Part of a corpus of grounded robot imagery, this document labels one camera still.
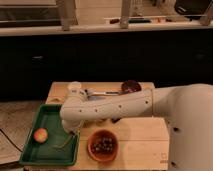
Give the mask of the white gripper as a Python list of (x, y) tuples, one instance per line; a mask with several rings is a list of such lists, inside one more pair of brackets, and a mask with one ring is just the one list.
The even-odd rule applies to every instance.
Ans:
[(62, 126), (67, 133), (77, 134), (78, 131), (83, 126), (83, 124), (84, 124), (84, 122), (82, 120), (80, 120), (80, 121), (63, 120), (62, 121)]

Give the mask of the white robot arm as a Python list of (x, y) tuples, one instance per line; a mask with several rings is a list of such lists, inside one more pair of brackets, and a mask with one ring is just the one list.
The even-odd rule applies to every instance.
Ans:
[(78, 132), (85, 121), (150, 116), (170, 119), (168, 171), (213, 171), (213, 85), (145, 89), (98, 100), (75, 87), (60, 110), (68, 133)]

